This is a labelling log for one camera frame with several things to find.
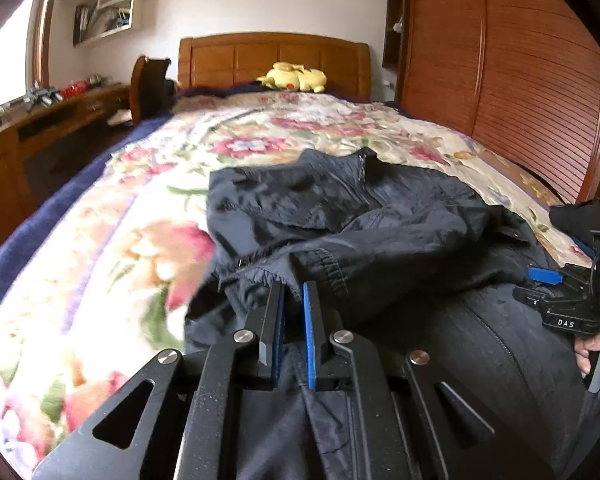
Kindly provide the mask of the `wooden chair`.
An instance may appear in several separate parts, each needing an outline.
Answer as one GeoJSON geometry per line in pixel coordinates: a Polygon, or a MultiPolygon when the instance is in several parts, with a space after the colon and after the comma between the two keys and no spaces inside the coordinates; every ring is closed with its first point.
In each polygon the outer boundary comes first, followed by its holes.
{"type": "Polygon", "coordinates": [[[141,55],[135,62],[129,90],[132,123],[166,114],[173,105],[176,83],[166,78],[170,58],[148,58],[141,55]]]}

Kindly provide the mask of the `red basket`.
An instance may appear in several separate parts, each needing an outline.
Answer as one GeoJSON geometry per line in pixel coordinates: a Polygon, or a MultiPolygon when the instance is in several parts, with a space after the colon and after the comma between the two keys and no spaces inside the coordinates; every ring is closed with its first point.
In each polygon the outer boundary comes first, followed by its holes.
{"type": "Polygon", "coordinates": [[[68,87],[61,89],[59,93],[66,100],[82,96],[89,88],[90,83],[87,80],[82,79],[69,84],[68,87]]]}

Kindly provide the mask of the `dark navy jacket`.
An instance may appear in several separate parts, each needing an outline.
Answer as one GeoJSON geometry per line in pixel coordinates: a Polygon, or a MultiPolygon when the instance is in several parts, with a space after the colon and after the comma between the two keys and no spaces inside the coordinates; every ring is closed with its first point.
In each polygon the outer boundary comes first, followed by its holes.
{"type": "Polygon", "coordinates": [[[363,148],[215,171],[207,226],[214,254],[186,315],[188,351],[239,330],[273,282],[290,295],[282,384],[272,396],[245,395],[232,477],[351,477],[346,400],[306,385],[309,281],[347,330],[400,353],[427,351],[554,471],[565,469],[586,391],[571,338],[513,296],[530,266],[555,264],[524,219],[440,171],[363,148]]]}

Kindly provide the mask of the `folded black garment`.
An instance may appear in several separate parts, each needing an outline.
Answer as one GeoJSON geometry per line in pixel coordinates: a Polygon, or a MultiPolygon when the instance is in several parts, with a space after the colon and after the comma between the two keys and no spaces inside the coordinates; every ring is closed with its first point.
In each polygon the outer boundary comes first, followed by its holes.
{"type": "Polygon", "coordinates": [[[594,256],[592,231],[600,231],[600,201],[550,206],[550,222],[589,257],[594,256]]]}

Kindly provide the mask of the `wooden headboard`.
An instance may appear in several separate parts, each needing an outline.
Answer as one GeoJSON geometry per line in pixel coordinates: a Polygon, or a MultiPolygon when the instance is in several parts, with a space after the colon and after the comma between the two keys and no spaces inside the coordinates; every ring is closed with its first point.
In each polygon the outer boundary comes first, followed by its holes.
{"type": "Polygon", "coordinates": [[[236,32],[183,38],[178,51],[178,84],[227,89],[265,75],[276,62],[317,68],[326,91],[355,101],[372,96],[370,47],[362,42],[295,34],[236,32]]]}

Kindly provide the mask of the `wooden louvered wardrobe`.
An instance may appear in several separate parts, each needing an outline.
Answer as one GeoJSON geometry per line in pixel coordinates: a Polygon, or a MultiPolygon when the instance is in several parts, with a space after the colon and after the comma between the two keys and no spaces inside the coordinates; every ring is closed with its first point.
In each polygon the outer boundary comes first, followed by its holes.
{"type": "Polygon", "coordinates": [[[564,0],[403,0],[396,99],[546,181],[600,198],[600,46],[564,0]]]}

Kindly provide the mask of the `floral bed blanket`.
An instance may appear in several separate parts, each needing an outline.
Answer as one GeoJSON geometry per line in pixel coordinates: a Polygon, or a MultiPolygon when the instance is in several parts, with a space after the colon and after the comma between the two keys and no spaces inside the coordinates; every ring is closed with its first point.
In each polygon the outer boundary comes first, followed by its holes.
{"type": "Polygon", "coordinates": [[[588,256],[550,223],[557,196],[452,129],[380,103],[309,93],[182,99],[111,153],[0,303],[0,463],[19,479],[158,350],[179,347],[210,258],[210,174],[293,162],[313,148],[457,177],[528,223],[559,264],[588,256]]]}

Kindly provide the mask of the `navy bed sheet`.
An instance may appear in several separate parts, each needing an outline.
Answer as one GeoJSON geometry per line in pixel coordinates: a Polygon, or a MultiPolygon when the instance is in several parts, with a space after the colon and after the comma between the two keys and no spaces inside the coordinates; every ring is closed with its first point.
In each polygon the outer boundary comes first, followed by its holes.
{"type": "Polygon", "coordinates": [[[0,303],[56,224],[102,175],[111,153],[145,139],[169,119],[168,115],[148,119],[123,134],[106,134],[94,129],[73,133],[61,142],[61,154],[79,164],[80,168],[59,190],[47,197],[37,211],[17,226],[0,247],[0,303]]]}

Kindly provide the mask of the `yellow plush toy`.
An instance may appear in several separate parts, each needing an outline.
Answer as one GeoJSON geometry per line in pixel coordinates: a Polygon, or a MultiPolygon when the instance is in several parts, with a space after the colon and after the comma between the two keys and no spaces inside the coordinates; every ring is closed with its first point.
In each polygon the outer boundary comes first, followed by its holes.
{"type": "Polygon", "coordinates": [[[273,90],[322,93],[325,91],[327,77],[315,68],[277,62],[258,81],[263,87],[273,90]]]}

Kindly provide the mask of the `wooden desk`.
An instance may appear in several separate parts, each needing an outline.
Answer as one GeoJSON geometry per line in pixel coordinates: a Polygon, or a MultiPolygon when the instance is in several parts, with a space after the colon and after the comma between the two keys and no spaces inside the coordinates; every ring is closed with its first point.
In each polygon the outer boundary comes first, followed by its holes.
{"type": "Polygon", "coordinates": [[[112,84],[50,107],[19,112],[0,127],[0,247],[38,209],[24,163],[40,151],[129,104],[129,87],[112,84]]]}

